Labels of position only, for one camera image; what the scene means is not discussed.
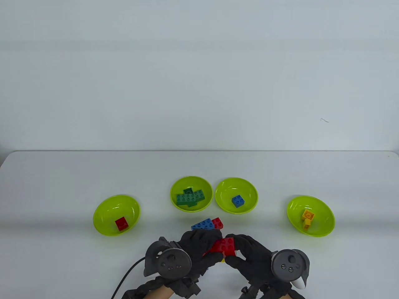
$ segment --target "bowl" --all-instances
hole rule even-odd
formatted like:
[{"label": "bowl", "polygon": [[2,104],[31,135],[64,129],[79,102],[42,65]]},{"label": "bowl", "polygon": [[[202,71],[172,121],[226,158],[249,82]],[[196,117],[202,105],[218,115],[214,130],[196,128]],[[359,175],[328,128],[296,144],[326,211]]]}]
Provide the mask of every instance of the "bowl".
[{"label": "bowl", "polygon": [[[236,208],[231,199],[241,195],[245,203]],[[222,181],[215,192],[216,203],[222,210],[231,214],[245,214],[251,212],[258,203],[258,191],[249,182],[239,177],[231,177]]]},{"label": "bowl", "polygon": [[[124,217],[129,225],[119,231],[115,221]],[[119,236],[130,231],[140,218],[140,205],[128,195],[115,195],[104,200],[93,215],[94,227],[106,236]]]},{"label": "bowl", "polygon": [[[308,230],[302,227],[301,219],[304,211],[314,213],[313,221]],[[323,201],[312,196],[294,198],[287,207],[287,216],[291,224],[301,233],[312,237],[324,237],[330,234],[335,227],[335,217],[331,209]]]},{"label": "bowl", "polygon": [[[178,206],[176,203],[177,195],[183,194],[184,193],[183,190],[188,188],[192,188],[193,191],[202,190],[205,199],[199,201],[197,205],[193,207]],[[195,176],[183,177],[177,180],[170,189],[170,200],[172,201],[173,205],[179,210],[188,213],[199,212],[204,210],[211,204],[212,198],[213,198],[212,186],[202,177],[195,177]]]}]

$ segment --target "lego brick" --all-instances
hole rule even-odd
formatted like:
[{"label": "lego brick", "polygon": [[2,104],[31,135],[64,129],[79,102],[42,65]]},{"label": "lego brick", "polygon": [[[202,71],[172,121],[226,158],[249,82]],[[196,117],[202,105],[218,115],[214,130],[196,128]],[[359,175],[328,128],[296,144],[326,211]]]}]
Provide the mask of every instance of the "lego brick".
[{"label": "lego brick", "polygon": [[209,252],[221,252],[223,256],[235,256],[235,245],[233,238],[224,238],[215,242]]},{"label": "lego brick", "polygon": [[219,217],[213,219],[212,222],[217,230],[221,230],[223,228],[223,223]]},{"label": "lego brick", "polygon": [[312,224],[312,222],[310,221],[310,219],[307,219],[307,218],[306,218],[306,219],[304,220],[303,224],[302,224],[302,228],[303,228],[304,230],[308,230],[311,224]]},{"label": "lego brick", "polygon": [[193,206],[196,206],[197,205],[197,202],[196,201],[194,201],[194,202],[192,202],[192,203],[187,203],[187,206],[189,207],[189,208],[191,208],[191,207],[193,207]]},{"label": "lego brick", "polygon": [[183,190],[184,194],[194,194],[193,189],[192,188],[187,188]]},{"label": "lego brick", "polygon": [[197,229],[212,230],[214,228],[215,228],[215,226],[210,218],[205,219],[204,221],[201,221],[201,222],[191,226],[191,230],[197,230]]},{"label": "lego brick", "polygon": [[313,221],[313,218],[314,218],[314,214],[312,212],[310,212],[309,210],[305,210],[301,217],[302,220],[309,219],[310,221]]},{"label": "lego brick", "polygon": [[202,190],[194,192],[194,195],[196,196],[196,201],[203,201],[205,199],[205,195]]},{"label": "lego brick", "polygon": [[237,195],[231,199],[231,202],[235,205],[236,208],[239,208],[244,205],[245,200],[241,197],[241,195]]},{"label": "lego brick", "polygon": [[194,194],[177,194],[176,204],[178,206],[187,205],[188,203],[196,202]]},{"label": "lego brick", "polygon": [[117,225],[117,227],[118,227],[120,232],[129,227],[129,224],[127,224],[127,221],[126,221],[126,219],[124,217],[119,218],[118,220],[116,220],[115,224]]}]

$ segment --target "green lego brick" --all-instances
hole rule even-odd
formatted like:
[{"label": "green lego brick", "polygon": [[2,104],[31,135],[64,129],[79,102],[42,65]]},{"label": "green lego brick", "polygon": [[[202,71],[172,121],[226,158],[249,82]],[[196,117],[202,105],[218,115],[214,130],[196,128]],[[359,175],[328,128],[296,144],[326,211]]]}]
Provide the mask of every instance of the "green lego brick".
[{"label": "green lego brick", "polygon": [[194,192],[194,195],[195,195],[196,201],[203,201],[205,199],[205,195],[202,192],[202,190],[198,190],[198,191]]},{"label": "green lego brick", "polygon": [[196,197],[194,194],[177,194],[176,204],[178,206],[187,205],[189,203],[196,203]]},{"label": "green lego brick", "polygon": [[194,194],[192,188],[184,189],[183,192],[184,192],[184,194]]},{"label": "green lego brick", "polygon": [[188,203],[187,204],[187,206],[189,207],[189,208],[191,208],[191,207],[193,207],[193,206],[196,206],[197,205],[197,202],[195,201],[195,202],[193,202],[193,203]]}]

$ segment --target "controller button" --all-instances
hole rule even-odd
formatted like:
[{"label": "controller button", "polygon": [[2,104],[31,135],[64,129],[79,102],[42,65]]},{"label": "controller button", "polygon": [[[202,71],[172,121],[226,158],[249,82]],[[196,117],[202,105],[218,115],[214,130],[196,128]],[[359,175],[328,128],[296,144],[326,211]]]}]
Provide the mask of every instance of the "controller button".
[{"label": "controller button", "polygon": [[296,262],[296,259],[295,259],[294,256],[289,256],[289,257],[288,257],[288,261],[289,261],[291,264],[294,264],[294,263]]}]

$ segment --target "blue lego brick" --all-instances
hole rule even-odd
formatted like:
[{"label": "blue lego brick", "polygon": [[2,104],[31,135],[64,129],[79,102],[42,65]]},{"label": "blue lego brick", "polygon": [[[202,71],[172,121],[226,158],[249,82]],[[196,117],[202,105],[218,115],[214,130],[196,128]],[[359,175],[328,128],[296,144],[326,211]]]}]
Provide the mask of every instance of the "blue lego brick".
[{"label": "blue lego brick", "polygon": [[210,218],[191,226],[191,230],[212,230],[214,228],[215,225]]},{"label": "blue lego brick", "polygon": [[237,195],[231,199],[231,202],[235,205],[236,208],[241,207],[244,205],[245,200],[241,197],[241,195]]}]

